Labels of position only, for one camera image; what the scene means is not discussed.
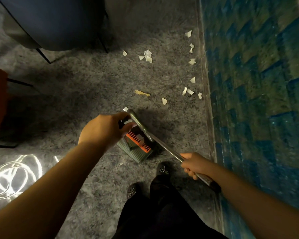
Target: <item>black pants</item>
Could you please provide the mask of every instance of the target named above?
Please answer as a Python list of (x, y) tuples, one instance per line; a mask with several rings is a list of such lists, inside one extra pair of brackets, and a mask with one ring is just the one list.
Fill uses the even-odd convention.
[(158, 175), (150, 199), (136, 194), (125, 203), (113, 238), (227, 238), (208, 227), (167, 176)]

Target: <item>blue tile wall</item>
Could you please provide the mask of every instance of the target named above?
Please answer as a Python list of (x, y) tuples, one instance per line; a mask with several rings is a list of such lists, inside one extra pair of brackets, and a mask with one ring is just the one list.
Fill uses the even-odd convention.
[[(299, 209), (296, 0), (201, 0), (217, 162)], [(253, 238), (221, 198), (224, 232)]]

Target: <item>floor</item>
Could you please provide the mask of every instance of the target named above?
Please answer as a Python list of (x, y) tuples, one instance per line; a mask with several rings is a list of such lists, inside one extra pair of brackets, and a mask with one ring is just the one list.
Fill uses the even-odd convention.
[[(44, 173), (76, 145), (89, 120), (125, 106), (178, 152), (197, 151), (209, 157), (205, 101), (198, 98), (203, 77), (196, 0), (106, 0), (106, 8), (110, 21), (104, 25), (104, 39), (109, 54), (100, 44), (95, 49), (43, 51), (55, 60), (51, 65), (10, 40), (0, 28), (0, 68), (11, 78), (35, 86), (9, 87), (17, 96), (9, 104), (1, 132), (20, 145), (0, 149), (0, 166), (33, 154)], [(192, 36), (187, 38), (184, 33), (189, 30)], [(191, 43), (195, 45), (192, 54)], [(153, 63), (138, 58), (147, 49), (153, 53)], [(190, 58), (196, 58), (197, 64), (188, 64)], [(193, 76), (196, 83), (191, 84)], [(182, 96), (185, 86), (194, 94)], [(151, 96), (137, 95), (136, 89)], [(163, 97), (168, 100), (165, 106)], [(24, 162), (27, 159), (33, 165), (33, 157)], [(173, 164), (172, 182), (180, 193), (207, 225), (219, 229), (213, 192), (188, 178), (167, 152), (155, 152), (137, 164), (115, 146), (88, 176), (58, 238), (111, 238), (128, 185), (143, 182), (148, 194), (156, 165), (165, 160)], [(0, 208), (6, 203), (0, 200)]]

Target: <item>forearm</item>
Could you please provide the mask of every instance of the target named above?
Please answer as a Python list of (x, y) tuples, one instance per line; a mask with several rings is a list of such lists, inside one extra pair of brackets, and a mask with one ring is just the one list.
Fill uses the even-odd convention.
[(104, 152), (103, 146), (76, 146), (0, 211), (0, 238), (55, 237), (86, 177)]
[(227, 169), (208, 163), (204, 169), (222, 188), (257, 238), (299, 238), (299, 211), (260, 191)]

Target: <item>black shoe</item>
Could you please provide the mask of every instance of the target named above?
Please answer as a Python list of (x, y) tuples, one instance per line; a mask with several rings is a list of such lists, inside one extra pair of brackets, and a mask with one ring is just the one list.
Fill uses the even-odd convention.
[(130, 185), (130, 186), (128, 187), (128, 191), (127, 191), (127, 193), (126, 193), (126, 198), (127, 198), (127, 199), (130, 199), (130, 198), (132, 198), (134, 195), (136, 195), (136, 194), (141, 194), (141, 193), (142, 193), (142, 189), (141, 189), (141, 187), (139, 186), (139, 184), (134, 183), (134, 184), (132, 184), (132, 185)]
[(170, 169), (165, 162), (161, 162), (157, 165), (156, 176), (157, 175), (168, 176), (168, 178), (171, 177)]

